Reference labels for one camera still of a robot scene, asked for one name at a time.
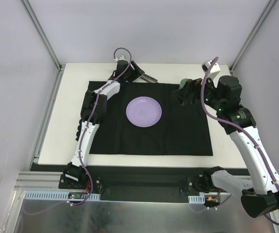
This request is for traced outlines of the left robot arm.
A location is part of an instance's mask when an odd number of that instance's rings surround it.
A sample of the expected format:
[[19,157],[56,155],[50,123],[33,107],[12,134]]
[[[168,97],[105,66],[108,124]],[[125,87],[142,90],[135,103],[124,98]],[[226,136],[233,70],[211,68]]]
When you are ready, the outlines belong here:
[[87,171],[87,157],[94,136],[105,119],[108,100],[119,93],[123,83],[131,83],[142,74],[143,71],[135,61],[118,60],[116,69],[104,85],[86,91],[76,134],[78,144],[63,171],[64,179],[69,179],[75,188],[81,189],[86,183],[92,184],[91,175]]

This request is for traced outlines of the green cup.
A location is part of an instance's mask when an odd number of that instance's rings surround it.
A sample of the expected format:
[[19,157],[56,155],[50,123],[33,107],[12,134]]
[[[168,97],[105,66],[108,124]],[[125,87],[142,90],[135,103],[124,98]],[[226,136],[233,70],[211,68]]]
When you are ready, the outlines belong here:
[[179,84],[179,89],[188,87],[190,85],[191,79],[182,79]]

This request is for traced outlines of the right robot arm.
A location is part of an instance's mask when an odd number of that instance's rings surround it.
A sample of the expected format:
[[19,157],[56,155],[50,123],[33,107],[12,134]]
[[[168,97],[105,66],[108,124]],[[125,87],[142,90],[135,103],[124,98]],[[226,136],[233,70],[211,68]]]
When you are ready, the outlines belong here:
[[241,92],[238,78],[222,76],[217,85],[211,78],[189,79],[173,95],[182,106],[200,103],[216,111],[214,119],[235,143],[251,177],[243,181],[216,166],[197,177],[194,188],[205,193],[225,190],[241,201],[250,217],[256,218],[279,209],[279,174],[263,148],[251,112],[240,103]]

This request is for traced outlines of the purple plate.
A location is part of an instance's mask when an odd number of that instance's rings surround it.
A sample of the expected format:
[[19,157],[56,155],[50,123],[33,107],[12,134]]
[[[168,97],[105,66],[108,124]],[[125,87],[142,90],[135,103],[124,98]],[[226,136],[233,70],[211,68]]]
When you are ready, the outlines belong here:
[[147,128],[158,123],[162,116],[162,108],[151,97],[137,97],[128,103],[125,113],[130,123]]

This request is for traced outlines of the black cloth placemat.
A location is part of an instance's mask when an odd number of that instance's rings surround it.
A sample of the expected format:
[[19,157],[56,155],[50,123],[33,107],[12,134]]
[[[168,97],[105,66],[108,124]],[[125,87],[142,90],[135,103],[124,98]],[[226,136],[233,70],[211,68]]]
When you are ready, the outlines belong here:
[[[207,116],[200,104],[181,106],[173,92],[177,84],[123,83],[107,102],[91,154],[212,156]],[[141,128],[126,116],[128,103],[137,97],[155,99],[162,116],[153,126]]]

